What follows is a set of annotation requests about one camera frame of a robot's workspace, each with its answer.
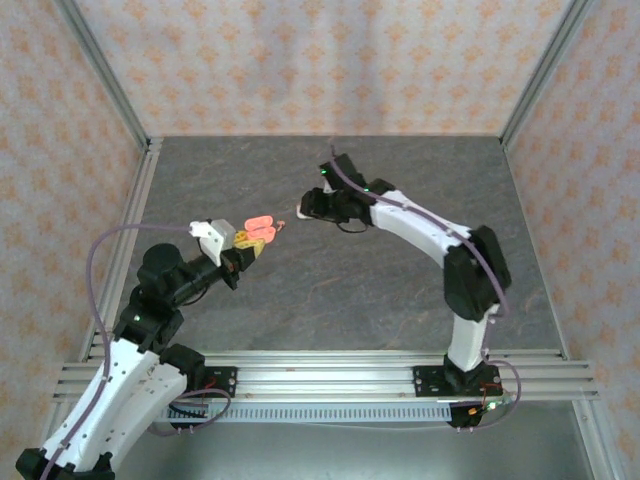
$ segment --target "mounting plate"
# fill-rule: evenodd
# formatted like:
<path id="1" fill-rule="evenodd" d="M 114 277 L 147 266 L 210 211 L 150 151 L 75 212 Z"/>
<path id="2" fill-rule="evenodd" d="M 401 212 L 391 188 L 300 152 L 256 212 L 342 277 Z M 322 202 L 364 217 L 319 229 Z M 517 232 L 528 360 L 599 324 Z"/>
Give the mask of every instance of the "mounting plate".
<path id="1" fill-rule="evenodd" d="M 418 365 L 413 367 L 413 386 L 416 397 L 500 397 L 503 394 L 502 380 L 498 367 L 487 365 L 473 379 L 468 386 L 461 390 L 454 390 L 453 386 L 445 380 L 444 366 L 442 365 Z"/>
<path id="2" fill-rule="evenodd" d="M 238 368 L 206 366 L 204 369 L 204 385 L 209 385 L 214 381 L 215 383 L 210 385 L 209 388 L 224 390 L 231 398 L 235 398 Z M 219 393 L 206 393 L 204 398 L 222 398 L 222 395 Z"/>

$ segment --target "patterned wall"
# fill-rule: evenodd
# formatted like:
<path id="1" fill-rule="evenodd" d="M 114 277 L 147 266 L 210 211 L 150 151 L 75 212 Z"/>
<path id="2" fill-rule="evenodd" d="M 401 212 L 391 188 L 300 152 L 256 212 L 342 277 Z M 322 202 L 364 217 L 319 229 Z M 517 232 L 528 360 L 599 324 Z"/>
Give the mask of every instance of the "patterned wall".
<path id="1" fill-rule="evenodd" d="M 18 478 L 88 326 L 88 247 L 118 222 L 139 153 L 53 1 L 3 1 L 0 32 L 0 476 Z"/>
<path id="2" fill-rule="evenodd" d="M 501 132 L 569 0 L 80 0 L 151 135 Z"/>
<path id="3" fill-rule="evenodd" d="M 509 159 L 571 353 L 596 361 L 619 450 L 640 472 L 637 0 L 592 7 Z"/>

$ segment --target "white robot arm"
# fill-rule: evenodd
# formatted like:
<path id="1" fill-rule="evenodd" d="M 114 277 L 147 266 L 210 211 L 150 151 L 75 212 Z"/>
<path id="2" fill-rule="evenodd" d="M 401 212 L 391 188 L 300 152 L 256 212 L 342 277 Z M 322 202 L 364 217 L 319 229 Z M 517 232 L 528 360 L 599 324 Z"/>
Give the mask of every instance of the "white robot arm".
<path id="1" fill-rule="evenodd" d="M 240 272 L 253 263 L 264 240 L 236 241 L 225 220 L 192 222 L 202 255 L 185 262 L 177 247 L 159 244 L 144 255 L 129 304 L 110 342 L 109 378 L 67 444 L 103 383 L 100 366 L 72 412 L 40 449 L 26 449 L 16 463 L 25 479 L 39 480 L 53 462 L 47 480 L 112 480 L 133 444 L 162 410 L 185 391 L 203 388 L 204 357 L 183 345 L 168 346 L 183 322 L 178 310 L 219 280 L 237 288 Z"/>
<path id="2" fill-rule="evenodd" d="M 486 370 L 482 343 L 487 321 L 498 310 L 499 301 L 494 286 L 461 239 L 481 252 L 504 290 L 511 284 L 511 277 L 494 232 L 484 226 L 472 230 L 443 219 L 384 180 L 367 183 L 345 154 L 334 157 L 334 164 L 341 174 L 331 162 L 320 165 L 324 186 L 305 193 L 298 205 L 298 217 L 337 224 L 358 219 L 398 235 L 432 258 L 443 270 L 445 300 L 453 310 L 445 375 L 456 391 L 473 384 Z M 360 188 L 354 189 L 343 176 Z"/>

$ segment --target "gray surface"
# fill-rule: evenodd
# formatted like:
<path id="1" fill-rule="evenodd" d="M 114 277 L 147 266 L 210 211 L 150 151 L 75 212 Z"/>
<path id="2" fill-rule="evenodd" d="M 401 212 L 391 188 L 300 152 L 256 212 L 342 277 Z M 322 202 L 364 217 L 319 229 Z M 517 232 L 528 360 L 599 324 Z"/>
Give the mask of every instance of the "gray surface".
<path id="1" fill-rule="evenodd" d="M 334 143 L 367 179 L 384 178 L 451 221 L 496 231 L 513 277 L 514 313 L 493 330 L 492 347 L 559 348 L 497 139 L 339 137 Z M 389 232 L 347 235 L 332 224 L 295 218 L 304 192 L 321 184 L 317 165 L 327 160 L 328 145 L 327 137 L 165 139 L 145 223 L 225 218 L 242 228 L 264 214 L 287 222 L 238 290 L 215 285 L 182 310 L 185 323 L 175 341 L 202 351 L 447 348 L 452 314 L 435 262 Z M 131 271 L 148 247 L 167 240 L 187 260 L 198 254 L 188 235 L 141 232 Z M 134 278 L 130 272 L 125 292 Z"/>
<path id="2" fill-rule="evenodd" d="M 118 480 L 178 478 L 588 480 L 592 475 L 571 403 L 565 402 L 521 405 L 503 424 L 473 434 L 449 427 L 394 432 L 246 424 L 218 424 L 171 438 L 145 434 L 118 471 Z"/>

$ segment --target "purple cable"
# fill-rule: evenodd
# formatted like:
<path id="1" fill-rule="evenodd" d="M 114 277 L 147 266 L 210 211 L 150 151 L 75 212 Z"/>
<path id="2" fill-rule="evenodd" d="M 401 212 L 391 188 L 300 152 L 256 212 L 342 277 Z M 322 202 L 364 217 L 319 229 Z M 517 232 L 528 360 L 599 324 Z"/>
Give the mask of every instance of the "purple cable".
<path id="1" fill-rule="evenodd" d="M 227 403 L 222 409 L 222 411 L 218 412 L 213 418 L 210 418 L 206 422 L 202 422 L 201 424 L 196 425 L 195 427 L 194 426 L 189 427 L 188 431 L 190 433 L 193 433 L 196 430 L 200 430 L 204 427 L 211 425 L 213 422 L 215 422 L 220 417 L 222 417 L 225 413 L 227 413 L 227 410 L 229 410 L 229 407 L 231 406 L 231 396 L 227 392 L 225 392 L 224 390 L 220 390 L 219 388 L 207 388 L 204 390 L 194 390 L 193 392 L 183 393 L 178 398 L 176 398 L 176 400 L 179 400 L 181 398 L 195 397 L 196 395 L 204 395 L 205 393 L 218 393 L 227 399 Z M 155 427 L 150 426 L 147 429 L 147 432 L 152 433 L 153 435 L 157 435 L 158 437 L 173 437 L 174 435 L 180 435 L 182 433 L 182 430 L 183 430 L 182 428 L 178 428 L 177 430 L 161 432 L 160 430 L 157 430 Z"/>
<path id="2" fill-rule="evenodd" d="M 500 282 L 496 278 L 495 273 L 493 273 L 493 270 L 491 270 L 491 267 L 489 266 L 487 261 L 480 254 L 480 252 L 478 251 L 478 249 L 475 247 L 475 245 L 473 243 L 471 243 L 465 237 L 460 235 L 458 232 L 450 229 L 446 224 L 444 224 L 443 222 L 438 220 L 433 215 L 430 215 L 428 212 L 425 212 L 423 210 L 415 208 L 415 207 L 413 207 L 411 205 L 405 206 L 404 204 L 402 204 L 401 202 L 398 202 L 396 200 L 392 200 L 390 198 L 385 198 L 382 195 L 377 195 L 377 194 L 375 194 L 373 192 L 366 191 L 364 188 L 360 187 L 355 182 L 353 182 L 349 177 L 347 177 L 342 170 L 340 170 L 340 167 L 338 167 L 338 164 L 335 161 L 336 155 L 335 155 L 335 150 L 333 148 L 333 145 L 331 146 L 331 154 L 332 155 L 331 155 L 331 159 L 329 160 L 329 163 L 331 164 L 331 166 L 335 170 L 336 174 L 340 177 L 340 179 L 343 182 L 345 182 L 347 185 L 349 185 L 351 188 L 353 188 L 354 190 L 362 193 L 363 195 L 367 195 L 368 197 L 371 197 L 371 198 L 373 198 L 375 200 L 378 200 L 378 201 L 383 202 L 383 203 L 387 203 L 389 205 L 393 205 L 394 207 L 401 208 L 402 210 L 408 210 L 408 211 L 410 211 L 412 213 L 415 213 L 416 215 L 421 216 L 422 218 L 425 218 L 426 220 L 428 220 L 431 223 L 433 223 L 440 230 L 442 230 L 443 232 L 447 233 L 448 235 L 453 236 L 456 240 L 460 241 L 465 247 L 467 247 L 467 249 L 473 254 L 473 256 L 476 258 L 476 260 L 478 260 L 478 263 L 480 264 L 480 266 L 482 266 L 482 269 L 485 271 L 485 273 L 489 277 L 489 281 L 491 282 L 491 285 L 493 286 L 493 289 L 495 290 L 495 292 L 496 292 L 496 294 L 498 296 L 498 300 L 500 302 L 500 305 L 502 306 L 502 309 L 503 309 L 503 311 L 502 311 L 502 313 L 500 315 L 498 315 L 498 314 L 491 315 L 489 317 L 489 319 L 493 320 L 495 318 L 504 318 L 504 317 L 507 317 L 509 315 L 509 313 L 510 313 L 509 304 L 507 302 L 507 298 L 505 296 L 504 290 L 502 290 L 502 287 L 500 286 Z M 489 351 L 489 349 L 487 347 L 487 343 L 488 343 L 487 332 L 489 331 L 490 326 L 491 326 L 491 322 L 488 322 L 487 328 L 485 329 L 484 338 L 482 340 L 482 347 L 480 349 L 480 354 L 482 356 L 482 359 L 488 365 L 496 365 L 496 366 L 497 365 L 503 365 L 503 366 L 509 368 L 513 372 L 513 375 L 514 375 L 515 381 L 516 381 L 516 385 L 517 385 L 516 398 L 513 401 L 513 406 L 509 409 L 509 411 L 505 415 L 500 417 L 498 420 L 496 420 L 494 422 L 491 422 L 488 425 L 483 425 L 483 426 L 478 426 L 478 427 L 470 427 L 468 429 L 465 428 L 464 430 L 473 431 L 473 430 L 484 429 L 484 428 L 496 425 L 497 423 L 499 423 L 500 421 L 504 420 L 505 418 L 507 418 L 509 415 L 511 415 L 515 411 L 516 407 L 520 403 L 520 398 L 522 397 L 522 381 L 520 380 L 520 375 L 518 374 L 518 371 L 516 370 L 516 368 L 513 365 L 511 365 L 509 362 L 505 361 L 505 360 L 489 360 L 489 358 L 487 357 L 487 355 L 485 353 L 485 352 Z"/>
<path id="3" fill-rule="evenodd" d="M 54 452 L 51 456 L 51 459 L 47 463 L 42 475 L 40 476 L 40 480 L 47 480 L 49 473 L 51 473 L 51 469 L 57 462 L 60 455 L 65 448 L 69 446 L 69 442 L 73 438 L 73 436 L 80 430 L 82 424 L 87 420 L 91 412 L 95 408 L 95 406 L 100 401 L 100 397 L 102 396 L 102 392 L 107 386 L 107 379 L 109 378 L 109 372 L 111 369 L 111 345 L 109 341 L 109 336 L 107 334 L 107 329 L 100 318 L 100 312 L 98 312 L 98 306 L 96 305 L 95 295 L 93 293 L 93 281 L 91 279 L 92 267 L 93 267 L 93 257 L 95 256 L 96 250 L 98 246 L 104 242 L 109 236 L 113 235 L 116 232 L 120 232 L 122 230 L 160 230 L 166 232 L 188 232 L 189 227 L 174 227 L 168 225 L 145 225 L 142 223 L 131 223 L 126 225 L 118 225 L 117 227 L 110 228 L 102 235 L 98 237 L 98 239 L 93 242 L 91 248 L 89 249 L 89 254 L 87 255 L 87 264 L 85 268 L 85 286 L 87 287 L 87 294 L 89 296 L 89 308 L 91 309 L 91 314 L 93 316 L 93 320 L 100 330 L 100 337 L 102 338 L 102 344 L 104 345 L 104 370 L 102 374 L 102 380 L 98 384 L 98 388 L 96 389 L 96 393 L 93 395 L 93 398 L 87 405 L 85 411 L 80 415 L 80 418 L 76 421 L 76 423 L 71 427 L 69 433 L 62 439 L 60 442 L 60 447 Z"/>

